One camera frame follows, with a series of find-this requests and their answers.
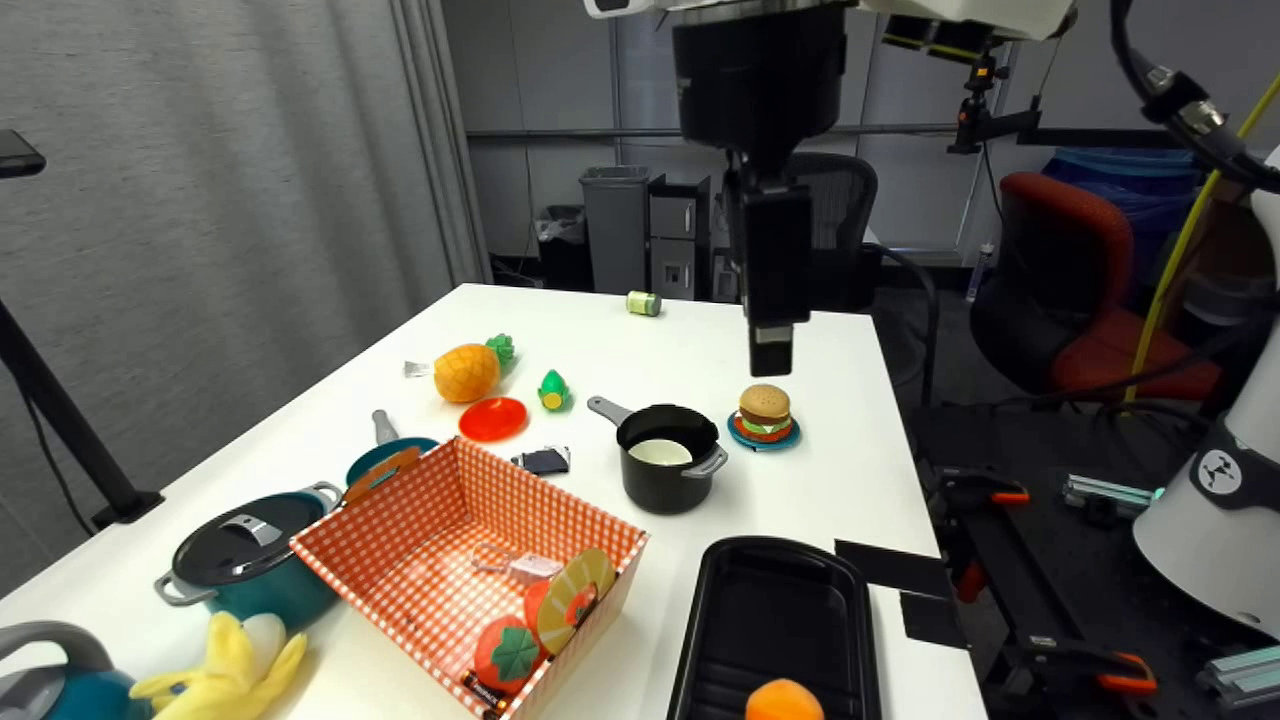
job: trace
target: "red basket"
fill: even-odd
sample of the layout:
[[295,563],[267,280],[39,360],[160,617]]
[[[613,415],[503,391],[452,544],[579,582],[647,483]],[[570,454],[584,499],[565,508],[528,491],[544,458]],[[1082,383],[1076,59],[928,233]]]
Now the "red basket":
[[619,580],[570,650],[510,699],[503,717],[528,707],[556,669],[615,617],[645,551],[642,526],[469,438],[448,438],[418,466],[291,538],[307,569],[424,665],[473,717],[498,717],[463,684],[482,629],[498,617],[523,617],[523,580],[502,572],[503,557],[535,551],[565,563],[587,547],[599,547]]

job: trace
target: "red chair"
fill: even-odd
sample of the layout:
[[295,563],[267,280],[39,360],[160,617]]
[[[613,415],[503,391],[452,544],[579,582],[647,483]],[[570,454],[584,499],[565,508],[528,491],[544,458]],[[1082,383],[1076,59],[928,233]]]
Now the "red chair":
[[[1124,307],[1133,280],[1133,227],[1118,205],[1054,181],[1005,174],[1005,238],[991,282],[975,295],[967,329],[979,351],[1020,387],[1056,396],[1095,391],[1133,376],[1146,319]],[[1162,333],[1148,368],[1191,347]],[[1141,383],[1153,399],[1210,399],[1216,362],[1190,362]]]

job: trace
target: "white robot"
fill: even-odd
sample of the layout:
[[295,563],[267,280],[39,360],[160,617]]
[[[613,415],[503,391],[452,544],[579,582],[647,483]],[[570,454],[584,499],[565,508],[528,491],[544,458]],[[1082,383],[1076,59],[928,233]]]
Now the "white robot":
[[[1127,4],[1112,0],[1112,52],[1146,114],[1231,181],[1280,256],[1280,151],[1269,162],[1230,132],[1210,93],[1127,47]],[[807,234],[807,199],[787,196],[783,158],[838,125],[843,6],[975,19],[1005,36],[1056,36],[1072,0],[584,0],[587,15],[668,11],[676,32],[681,126],[729,151],[731,244],[744,261],[752,368],[787,370],[794,323],[807,315],[787,234]],[[1231,411],[1133,525],[1148,563],[1206,607],[1280,640],[1280,333]]]

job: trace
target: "pot handle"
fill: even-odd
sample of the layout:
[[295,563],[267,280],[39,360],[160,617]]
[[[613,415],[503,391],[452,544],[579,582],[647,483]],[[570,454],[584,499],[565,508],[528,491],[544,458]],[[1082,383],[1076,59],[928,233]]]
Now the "pot handle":
[[323,512],[331,512],[343,499],[343,487],[323,483],[323,478],[312,483],[307,491],[321,497]]
[[718,466],[725,466],[725,464],[729,464],[729,452],[718,446],[709,458],[685,466],[681,477],[685,477],[685,478],[709,478],[709,477],[718,477]]
[[374,438],[375,445],[399,438],[399,433],[395,433],[395,423],[391,423],[391,415],[385,409],[374,411]]
[[192,607],[192,605],[206,605],[214,591],[189,591],[172,580],[172,572],[166,572],[157,582],[157,595],[172,607]]
[[625,423],[633,411],[619,409],[615,399],[592,396],[587,409],[613,423]]
[[108,672],[108,647],[75,623],[38,621],[0,629],[0,659],[22,650],[24,645],[55,645],[69,654],[69,669]]

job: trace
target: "hamburger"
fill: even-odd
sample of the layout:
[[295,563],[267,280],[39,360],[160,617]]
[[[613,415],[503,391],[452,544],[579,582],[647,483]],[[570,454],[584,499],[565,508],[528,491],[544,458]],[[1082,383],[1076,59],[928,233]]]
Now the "hamburger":
[[794,396],[777,383],[752,383],[744,387],[736,411],[731,411],[731,433],[752,445],[782,445],[796,433],[794,418]]

